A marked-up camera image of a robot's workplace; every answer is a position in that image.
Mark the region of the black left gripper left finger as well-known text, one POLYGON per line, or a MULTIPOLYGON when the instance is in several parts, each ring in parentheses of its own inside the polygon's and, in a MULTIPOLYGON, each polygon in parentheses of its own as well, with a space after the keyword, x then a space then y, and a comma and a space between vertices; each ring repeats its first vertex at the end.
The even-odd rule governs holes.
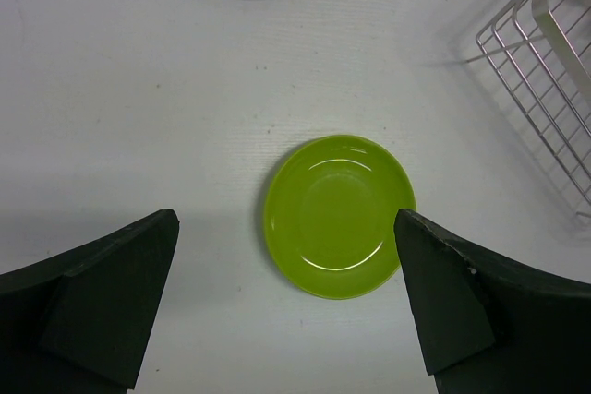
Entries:
POLYGON ((127 393, 138 381, 179 235, 160 209, 1 276, 4 393, 127 393))

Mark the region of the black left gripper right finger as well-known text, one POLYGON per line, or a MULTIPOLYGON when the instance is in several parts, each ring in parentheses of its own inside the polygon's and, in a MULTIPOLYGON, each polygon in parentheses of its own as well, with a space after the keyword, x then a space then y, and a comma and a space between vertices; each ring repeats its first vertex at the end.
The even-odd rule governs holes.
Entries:
POLYGON ((401 209, 393 225, 427 373, 440 393, 587 393, 590 286, 401 209))

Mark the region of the lime green plate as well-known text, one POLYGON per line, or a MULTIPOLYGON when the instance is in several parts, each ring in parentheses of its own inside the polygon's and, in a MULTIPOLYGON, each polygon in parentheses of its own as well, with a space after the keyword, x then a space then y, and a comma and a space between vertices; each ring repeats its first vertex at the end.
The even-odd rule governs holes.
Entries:
POLYGON ((411 181, 388 150, 363 137, 332 135, 303 144, 278 168, 262 229, 290 283, 344 300, 378 289, 399 269, 394 219, 415 208, 411 181))

